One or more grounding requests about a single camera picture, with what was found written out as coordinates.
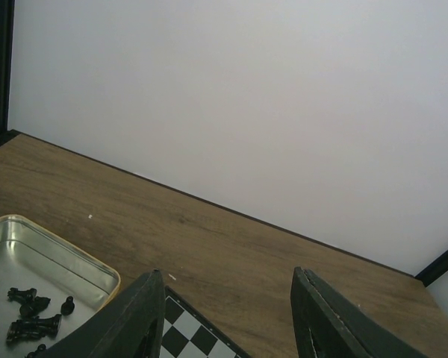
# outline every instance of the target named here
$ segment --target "wood grain surface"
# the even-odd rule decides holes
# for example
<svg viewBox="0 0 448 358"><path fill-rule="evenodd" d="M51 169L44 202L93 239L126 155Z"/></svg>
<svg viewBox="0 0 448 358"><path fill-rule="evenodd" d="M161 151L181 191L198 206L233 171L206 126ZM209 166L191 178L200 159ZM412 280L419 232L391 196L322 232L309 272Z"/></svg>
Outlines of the wood grain surface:
<svg viewBox="0 0 448 358"><path fill-rule="evenodd" d="M294 266L312 269L416 349L448 357L448 319L419 281L23 134L0 148L6 214L23 215L114 267L123 287L160 269L254 357L297 357Z"/></svg>

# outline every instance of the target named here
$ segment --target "chess piece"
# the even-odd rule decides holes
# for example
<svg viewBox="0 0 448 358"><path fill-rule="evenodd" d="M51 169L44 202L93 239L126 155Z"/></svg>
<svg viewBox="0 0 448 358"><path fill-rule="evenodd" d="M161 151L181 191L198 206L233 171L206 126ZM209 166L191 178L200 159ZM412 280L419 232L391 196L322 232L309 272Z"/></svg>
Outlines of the chess piece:
<svg viewBox="0 0 448 358"><path fill-rule="evenodd" d="M75 309L75 304L73 303L73 297L68 296L64 304L61 305L61 314L69 315Z"/></svg>
<svg viewBox="0 0 448 358"><path fill-rule="evenodd" d="M20 291L15 287L8 290L8 299L10 301L17 301L21 304L27 304L32 302L37 296L37 289L27 289L26 291Z"/></svg>
<svg viewBox="0 0 448 358"><path fill-rule="evenodd" d="M26 358L35 358L35 357L39 357L41 352L46 351L46 345L41 344L38 346L36 351L30 352L29 354L27 354Z"/></svg>
<svg viewBox="0 0 448 358"><path fill-rule="evenodd" d="M46 336L39 327L23 327L19 321L12 322L7 332L7 343L15 342L18 339L40 339Z"/></svg>
<svg viewBox="0 0 448 358"><path fill-rule="evenodd" d="M44 319L40 319L40 317L19 319L10 325L7 342L11 343L18 339L39 339L46 335L56 336L60 329L60 323L60 314Z"/></svg>
<svg viewBox="0 0 448 358"><path fill-rule="evenodd" d="M48 297L35 297L32 302L23 304L20 307L20 315L23 318L31 318L42 312L50 304L51 299Z"/></svg>

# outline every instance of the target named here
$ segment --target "white backdrop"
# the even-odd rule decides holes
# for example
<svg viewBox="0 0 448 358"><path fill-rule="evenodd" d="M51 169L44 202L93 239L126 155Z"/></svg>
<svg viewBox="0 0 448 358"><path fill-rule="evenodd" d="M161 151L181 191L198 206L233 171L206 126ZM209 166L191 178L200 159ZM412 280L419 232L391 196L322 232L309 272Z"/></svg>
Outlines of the white backdrop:
<svg viewBox="0 0 448 358"><path fill-rule="evenodd" d="M412 274L448 248L448 1L17 1L9 123Z"/></svg>

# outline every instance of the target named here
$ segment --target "silver tin tray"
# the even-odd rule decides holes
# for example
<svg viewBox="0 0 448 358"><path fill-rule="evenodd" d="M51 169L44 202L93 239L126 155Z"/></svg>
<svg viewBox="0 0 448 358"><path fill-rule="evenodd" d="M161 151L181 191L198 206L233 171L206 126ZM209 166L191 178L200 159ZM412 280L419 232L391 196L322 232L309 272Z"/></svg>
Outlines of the silver tin tray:
<svg viewBox="0 0 448 358"><path fill-rule="evenodd" d="M0 218L0 357L25 357L41 343L51 347L91 318L118 292L121 278L115 270L23 216ZM75 310L61 320L54 338L5 342L12 321L19 319L20 304L10 302L10 287L37 289L51 298L41 318L60 313L67 296Z"/></svg>

